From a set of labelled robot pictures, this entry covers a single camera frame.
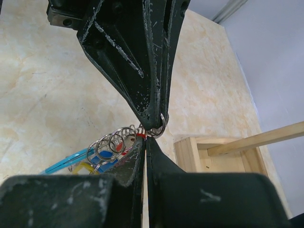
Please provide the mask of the metal disc with keyrings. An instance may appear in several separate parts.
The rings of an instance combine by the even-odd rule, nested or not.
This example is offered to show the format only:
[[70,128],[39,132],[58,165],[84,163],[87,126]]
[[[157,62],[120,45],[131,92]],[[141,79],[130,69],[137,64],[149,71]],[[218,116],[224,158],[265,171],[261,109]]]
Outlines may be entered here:
[[161,114],[161,127],[146,130],[142,124],[138,127],[130,125],[120,127],[89,145],[86,151],[86,160],[92,166],[90,174],[97,173],[101,166],[108,165],[126,155],[134,146],[137,138],[151,136],[160,138],[168,124],[169,119]]

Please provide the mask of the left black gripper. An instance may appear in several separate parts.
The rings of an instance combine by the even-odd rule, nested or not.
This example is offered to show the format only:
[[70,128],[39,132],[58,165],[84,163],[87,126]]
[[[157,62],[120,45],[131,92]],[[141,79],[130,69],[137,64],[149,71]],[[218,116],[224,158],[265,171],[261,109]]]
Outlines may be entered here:
[[49,0],[52,26],[78,30],[89,61],[122,95],[144,128],[160,125],[143,0]]

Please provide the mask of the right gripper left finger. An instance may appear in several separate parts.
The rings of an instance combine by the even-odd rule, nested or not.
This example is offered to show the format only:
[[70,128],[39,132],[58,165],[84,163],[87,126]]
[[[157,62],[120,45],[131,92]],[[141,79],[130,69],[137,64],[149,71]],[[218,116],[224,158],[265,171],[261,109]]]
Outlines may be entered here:
[[99,175],[23,175],[0,187],[3,228],[140,228],[145,141]]

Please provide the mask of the key with red tag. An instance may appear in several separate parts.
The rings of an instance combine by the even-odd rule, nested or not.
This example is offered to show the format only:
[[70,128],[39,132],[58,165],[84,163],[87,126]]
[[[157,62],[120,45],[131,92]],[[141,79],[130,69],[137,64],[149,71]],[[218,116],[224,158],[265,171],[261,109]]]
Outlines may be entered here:
[[110,140],[110,148],[114,153],[121,153],[122,155],[126,155],[128,151],[131,150],[138,138],[145,138],[145,134],[136,133],[124,136],[119,136],[118,134],[116,134]]

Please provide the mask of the light blue carabiner tag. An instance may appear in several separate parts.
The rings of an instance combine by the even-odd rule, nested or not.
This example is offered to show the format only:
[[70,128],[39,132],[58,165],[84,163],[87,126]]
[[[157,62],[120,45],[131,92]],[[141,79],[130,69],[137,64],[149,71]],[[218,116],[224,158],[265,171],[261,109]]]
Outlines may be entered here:
[[[83,149],[81,151],[78,151],[72,155],[67,156],[65,159],[51,165],[50,167],[43,170],[40,174],[41,175],[50,175],[53,174],[59,170],[62,170],[68,166],[71,166],[73,164],[76,164],[77,162],[80,162],[84,159],[86,159],[87,149]],[[94,149],[90,149],[88,151],[88,155],[91,156],[94,154]]]

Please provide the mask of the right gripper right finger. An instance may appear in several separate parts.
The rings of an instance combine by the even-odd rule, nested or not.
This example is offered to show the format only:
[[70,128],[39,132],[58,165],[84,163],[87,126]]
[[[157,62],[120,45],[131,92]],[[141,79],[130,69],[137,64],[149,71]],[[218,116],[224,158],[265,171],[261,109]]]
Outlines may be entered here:
[[257,173],[191,173],[148,137],[147,183],[151,228],[301,228],[288,218],[275,186]]

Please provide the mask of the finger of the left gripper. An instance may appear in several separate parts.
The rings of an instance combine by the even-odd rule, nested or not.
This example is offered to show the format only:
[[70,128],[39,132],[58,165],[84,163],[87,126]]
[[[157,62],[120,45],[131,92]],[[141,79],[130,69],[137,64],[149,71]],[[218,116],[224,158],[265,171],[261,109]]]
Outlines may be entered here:
[[168,120],[171,75],[177,44],[189,0],[146,0],[144,32],[151,79],[149,117],[160,124]]

